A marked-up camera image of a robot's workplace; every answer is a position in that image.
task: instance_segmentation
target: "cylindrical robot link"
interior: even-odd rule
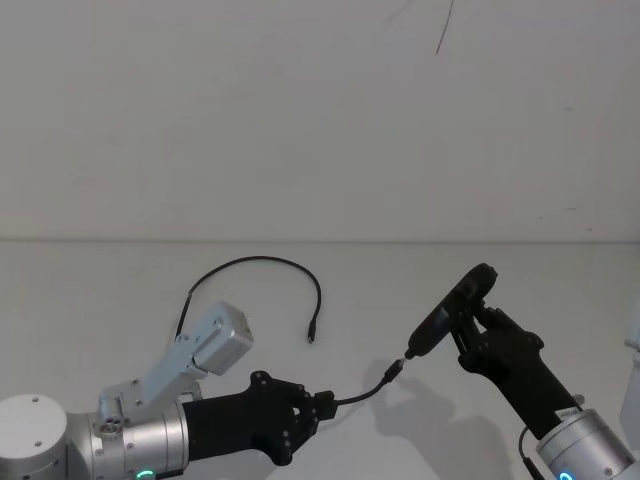
[[[104,435],[98,416],[69,415],[69,480],[151,480],[177,475],[189,462],[189,434],[180,402],[155,420]]]
[[[67,414],[42,395],[0,402],[0,478],[63,480]]]
[[[595,410],[562,422],[540,440],[537,451],[561,480],[610,480],[635,461]]]

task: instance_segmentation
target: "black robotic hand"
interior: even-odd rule
[[[235,395],[184,404],[189,430],[189,459],[260,450],[275,465],[291,463],[296,452],[318,429],[335,417],[333,392],[311,396],[303,385],[251,374],[251,385]]]
[[[579,406],[540,358],[542,340],[485,307],[497,277],[485,263],[471,269],[413,332],[405,357],[426,355],[451,333],[462,368],[491,380],[540,439],[560,423],[557,411]]]

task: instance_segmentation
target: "green indicator light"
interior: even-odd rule
[[[142,480],[143,478],[153,478],[154,476],[155,474],[151,470],[143,470],[136,475],[136,478]]]

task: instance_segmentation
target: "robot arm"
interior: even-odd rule
[[[594,410],[582,410],[544,364],[542,340],[503,311],[485,307],[484,296],[496,278],[488,265],[472,269],[414,332],[406,357],[425,355],[451,333],[460,365],[498,387],[539,440],[537,451],[556,478],[640,479],[640,463]]]
[[[335,417],[332,392],[254,372],[243,393],[203,400],[197,380],[222,374],[253,344],[242,312],[221,303],[144,377],[105,389],[98,409],[67,414],[53,400],[0,402],[0,479],[152,480],[189,461],[256,449],[287,465]],[[179,399],[189,393],[193,401]]]

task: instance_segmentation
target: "cable connector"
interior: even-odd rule
[[[314,317],[309,324],[309,330],[307,331],[307,340],[309,343],[313,343],[316,340],[316,319]]]
[[[317,411],[318,420],[331,420],[336,417],[338,402],[331,390],[316,393],[313,396],[313,403]]]
[[[402,372],[402,369],[404,368],[404,362],[405,361],[406,361],[406,359],[399,358],[398,360],[393,362],[391,364],[391,366],[389,368],[387,368],[387,371],[384,372],[384,376],[382,377],[382,381],[384,383],[393,382],[395,380],[395,378],[398,375],[400,375],[400,372]]]

